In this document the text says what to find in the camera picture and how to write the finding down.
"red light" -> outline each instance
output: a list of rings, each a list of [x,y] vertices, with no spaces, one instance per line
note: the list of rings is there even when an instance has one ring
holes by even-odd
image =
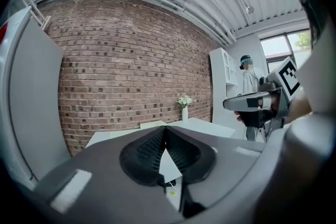
[[[8,25],[8,23],[5,23],[4,26],[1,27],[1,29],[0,29],[0,46],[1,46],[2,40],[4,39],[4,36],[6,34],[7,25]]]

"cable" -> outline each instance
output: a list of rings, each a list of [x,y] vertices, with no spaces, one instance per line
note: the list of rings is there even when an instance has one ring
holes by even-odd
[[[173,184],[172,184],[170,181],[169,181],[169,184],[172,185],[173,189],[175,189],[175,191],[176,191],[177,193],[182,194],[181,192],[179,192],[179,191],[173,186]]]

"gray pants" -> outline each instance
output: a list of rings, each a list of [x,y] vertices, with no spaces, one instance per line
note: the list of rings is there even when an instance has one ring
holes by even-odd
[[[247,140],[255,141],[256,140],[256,133],[257,133],[257,128],[246,127],[246,139]]]

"window frame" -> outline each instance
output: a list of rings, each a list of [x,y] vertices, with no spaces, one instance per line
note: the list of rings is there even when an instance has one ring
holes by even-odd
[[[262,41],[274,39],[274,38],[277,38],[277,37],[284,37],[285,41],[287,43],[287,46],[288,46],[288,48],[290,50],[290,54],[288,54],[286,56],[275,56],[275,57],[266,58],[266,55],[265,55],[265,52],[264,52],[264,48],[263,48],[263,52],[264,52],[264,56],[265,56],[266,64],[267,64],[268,73],[269,73],[268,63],[283,61],[287,57],[290,57],[293,60],[293,62],[296,64],[296,60],[295,60],[295,56],[294,56],[294,51],[293,51],[292,46],[290,44],[290,41],[288,39],[288,35],[297,34],[297,33],[305,32],[305,31],[310,31],[310,29],[309,28],[308,29],[305,28],[305,29],[301,29],[301,30],[295,30],[295,31],[290,31],[290,32],[283,32],[281,34],[277,34],[277,35],[274,35],[274,36],[262,38],[260,40],[260,43],[261,43]]]

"bouquet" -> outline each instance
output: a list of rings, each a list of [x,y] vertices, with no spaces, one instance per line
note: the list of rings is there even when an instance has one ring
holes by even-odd
[[[179,97],[177,102],[180,104],[182,108],[186,108],[188,105],[196,103],[196,100],[193,100],[192,98],[186,95],[185,97]]]

